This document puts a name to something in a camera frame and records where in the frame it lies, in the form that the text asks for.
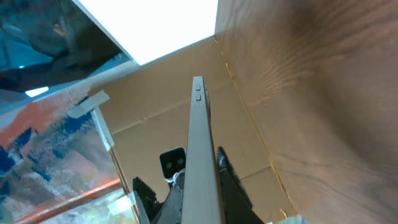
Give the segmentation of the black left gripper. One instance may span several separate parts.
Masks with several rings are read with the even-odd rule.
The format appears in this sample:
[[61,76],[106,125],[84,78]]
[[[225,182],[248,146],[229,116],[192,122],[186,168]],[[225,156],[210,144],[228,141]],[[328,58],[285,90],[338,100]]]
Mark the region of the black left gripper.
[[[252,203],[221,146],[216,159],[227,224],[264,224],[252,210]],[[181,224],[184,178],[175,179],[163,202],[158,201],[156,193],[143,180],[134,178],[132,197],[139,223]]]

